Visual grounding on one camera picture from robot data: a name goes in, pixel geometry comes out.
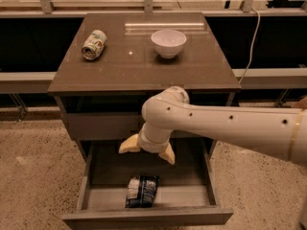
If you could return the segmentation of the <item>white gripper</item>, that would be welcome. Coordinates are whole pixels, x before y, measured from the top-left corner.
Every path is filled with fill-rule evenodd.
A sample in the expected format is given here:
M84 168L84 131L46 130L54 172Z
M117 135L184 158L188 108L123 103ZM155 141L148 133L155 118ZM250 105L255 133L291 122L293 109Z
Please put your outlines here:
M139 152L141 149L150 153L159 153L159 157L174 165L175 154L169 144L171 131L145 123L139 134L125 140L119 148L120 153Z

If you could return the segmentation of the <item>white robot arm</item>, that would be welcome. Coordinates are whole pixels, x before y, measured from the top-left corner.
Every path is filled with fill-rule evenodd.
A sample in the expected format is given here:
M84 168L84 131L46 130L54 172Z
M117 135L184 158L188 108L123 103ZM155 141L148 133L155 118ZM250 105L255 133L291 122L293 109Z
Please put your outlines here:
M307 163L307 112L303 108L202 106L189 103L178 86L148 98L144 125L125 140L121 153L144 150L174 164L173 131L226 142L304 166Z

